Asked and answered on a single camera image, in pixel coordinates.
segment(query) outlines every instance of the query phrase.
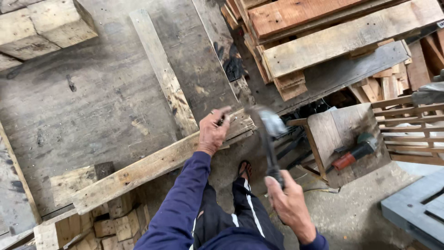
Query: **black track pants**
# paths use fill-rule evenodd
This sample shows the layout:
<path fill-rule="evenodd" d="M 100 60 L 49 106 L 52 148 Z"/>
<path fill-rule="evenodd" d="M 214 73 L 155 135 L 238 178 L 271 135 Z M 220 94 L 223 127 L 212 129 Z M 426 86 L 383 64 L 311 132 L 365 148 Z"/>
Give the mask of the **black track pants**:
<path fill-rule="evenodd" d="M 233 182 L 234 214 L 227 214 L 216 202 L 216 191 L 206 183 L 198 218 L 193 227 L 194 249 L 229 227 L 246 227 L 259 232 L 265 239 L 284 249 L 284 236 L 272 224 L 265 207 L 251 193 L 248 181 Z"/>

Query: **hand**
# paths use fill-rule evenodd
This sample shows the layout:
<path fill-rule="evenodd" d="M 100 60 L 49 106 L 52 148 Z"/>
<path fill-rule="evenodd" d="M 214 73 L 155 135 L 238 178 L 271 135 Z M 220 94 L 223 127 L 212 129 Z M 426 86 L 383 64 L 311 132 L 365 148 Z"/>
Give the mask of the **hand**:
<path fill-rule="evenodd" d="M 213 109 L 211 114 L 199 122 L 200 138 L 197 151 L 202 151 L 213 156 L 220 146 L 222 146 L 226 132 L 230 128 L 230 111 L 230 106 Z M 218 126 L 220 119 L 223 119 L 222 126 Z"/>
<path fill-rule="evenodd" d="M 271 206 L 282 222 L 290 226 L 302 244 L 310 244 L 316 238 L 316 228 L 305 205 L 302 187 L 293 180 L 287 170 L 281 170 L 281 174 L 285 182 L 283 191 L 276 179 L 265 177 Z"/>

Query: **person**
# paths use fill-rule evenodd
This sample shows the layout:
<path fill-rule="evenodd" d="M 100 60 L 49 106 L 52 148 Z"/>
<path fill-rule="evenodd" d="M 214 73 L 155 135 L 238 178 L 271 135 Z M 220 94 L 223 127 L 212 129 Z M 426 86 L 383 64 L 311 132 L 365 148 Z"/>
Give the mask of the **person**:
<path fill-rule="evenodd" d="M 282 233 L 251 193 L 248 184 L 251 165 L 247 161 L 240 164 L 239 176 L 233 182 L 234 214 L 222 210 L 216 202 L 216 191 L 208 183 L 211 157 L 222 145 L 230 127 L 230 110 L 230 107 L 214 109 L 200 121 L 196 152 L 185 162 L 135 250 L 284 249 Z M 273 177 L 265 178 L 272 207 L 282 222 L 293 230 L 301 250 L 328 250 L 328 242 L 311 222 L 302 187 L 288 171 L 281 173 L 284 190 Z"/>

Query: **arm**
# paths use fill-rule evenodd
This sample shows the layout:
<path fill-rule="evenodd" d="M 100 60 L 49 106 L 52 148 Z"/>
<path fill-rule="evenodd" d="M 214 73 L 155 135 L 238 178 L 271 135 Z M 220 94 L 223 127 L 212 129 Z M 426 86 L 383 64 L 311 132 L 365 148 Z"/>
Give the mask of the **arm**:
<path fill-rule="evenodd" d="M 230 107 L 215 109 L 200 121 L 197 151 L 185 162 L 181 174 L 151 219 L 148 231 L 137 241 L 135 249 L 188 250 L 193 244 L 191 230 L 210 174 L 211 156 L 225 140 L 230 127 L 230 110 Z M 222 117 L 224 122 L 218 126 Z"/>
<path fill-rule="evenodd" d="M 279 218 L 293 230 L 301 250 L 328 250 L 327 240 L 317 232 L 311 222 L 302 187 L 293 180 L 288 171 L 281 170 L 281 173 L 285 182 L 284 190 L 281 190 L 281 185 L 276 179 L 265 177 L 271 206 Z"/>

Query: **long-sleeve shirt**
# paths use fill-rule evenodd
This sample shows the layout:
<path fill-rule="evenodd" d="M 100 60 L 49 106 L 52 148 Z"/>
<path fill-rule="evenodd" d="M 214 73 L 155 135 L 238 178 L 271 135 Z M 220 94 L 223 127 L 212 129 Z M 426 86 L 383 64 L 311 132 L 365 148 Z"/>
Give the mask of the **long-sleeve shirt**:
<path fill-rule="evenodd" d="M 137 241 L 135 250 L 190 249 L 194 243 L 191 235 L 193 222 L 198 215 L 203 190 L 210 174 L 210 162 L 211 156 L 199 151 L 185 162 L 182 173 L 151 219 L 148 231 Z M 277 247 L 253 230 L 233 227 L 223 230 L 200 249 L 274 250 Z M 328 249 L 326 239 L 320 234 L 316 235 L 312 243 L 300 245 L 300 250 Z"/>

